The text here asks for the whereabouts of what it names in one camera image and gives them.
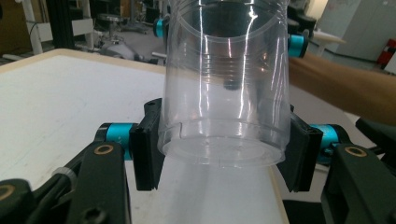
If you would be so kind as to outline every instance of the white surface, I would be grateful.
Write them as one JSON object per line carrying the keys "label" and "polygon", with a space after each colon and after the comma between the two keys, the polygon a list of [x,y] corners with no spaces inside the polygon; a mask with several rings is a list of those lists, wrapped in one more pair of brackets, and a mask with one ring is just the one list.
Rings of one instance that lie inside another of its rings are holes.
{"label": "white surface", "polygon": [[384,70],[392,74],[396,74],[396,53],[393,54],[392,58],[390,59]]}
{"label": "white surface", "polygon": [[[162,96],[163,78],[62,55],[3,72],[0,180],[24,178],[36,189],[87,146],[102,123],[139,122],[143,104]],[[166,159],[160,190],[151,192],[137,192],[132,163],[126,168],[134,223],[284,222],[268,167],[230,173]]]}

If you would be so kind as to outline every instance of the black cable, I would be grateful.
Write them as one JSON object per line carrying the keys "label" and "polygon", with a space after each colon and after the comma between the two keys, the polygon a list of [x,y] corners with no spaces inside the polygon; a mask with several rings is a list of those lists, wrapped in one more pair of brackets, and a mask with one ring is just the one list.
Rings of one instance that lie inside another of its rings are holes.
{"label": "black cable", "polygon": [[30,28],[30,31],[29,31],[29,42],[30,42],[30,47],[33,49],[33,45],[32,45],[32,31],[33,31],[33,28],[35,28],[35,26],[38,24],[38,22],[35,22],[35,24],[33,24],[33,26],[32,26],[32,28]]}
{"label": "black cable", "polygon": [[43,197],[35,211],[33,211],[27,218],[25,222],[26,224],[42,223],[43,218],[51,207],[64,194],[64,192],[70,188],[70,180],[65,175],[57,176],[59,176],[59,180]]}
{"label": "black cable", "polygon": [[31,37],[31,35],[32,35],[33,28],[35,28],[35,26],[36,26],[37,24],[38,24],[38,22],[35,22],[35,24],[32,26],[32,28],[30,28],[29,39],[30,39],[30,37]]}
{"label": "black cable", "polygon": [[58,182],[59,180],[58,175],[53,175],[46,183],[44,183],[41,187],[36,189],[33,194],[35,196],[35,201],[40,202],[46,194],[52,189],[52,187]]}

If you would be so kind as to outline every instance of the clear plastic cylinder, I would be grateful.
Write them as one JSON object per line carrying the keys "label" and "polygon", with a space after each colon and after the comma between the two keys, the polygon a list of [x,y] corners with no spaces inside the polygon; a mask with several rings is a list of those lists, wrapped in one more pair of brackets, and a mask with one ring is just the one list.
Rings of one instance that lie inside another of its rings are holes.
{"label": "clear plastic cylinder", "polygon": [[287,0],[173,0],[159,150],[220,167],[284,160]]}

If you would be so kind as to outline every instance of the screw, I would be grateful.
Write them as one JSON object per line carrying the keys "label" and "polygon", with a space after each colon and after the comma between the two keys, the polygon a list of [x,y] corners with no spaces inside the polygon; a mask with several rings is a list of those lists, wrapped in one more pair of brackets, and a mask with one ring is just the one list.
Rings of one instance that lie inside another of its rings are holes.
{"label": "screw", "polygon": [[106,212],[101,208],[89,208],[82,212],[80,224],[101,224],[105,223],[107,219]]}
{"label": "screw", "polygon": [[113,149],[114,149],[114,147],[111,145],[102,145],[102,146],[97,147],[93,151],[93,153],[95,153],[96,155],[105,155],[107,153],[110,153]]}
{"label": "screw", "polygon": [[13,185],[0,185],[0,201],[8,198],[15,190]]}

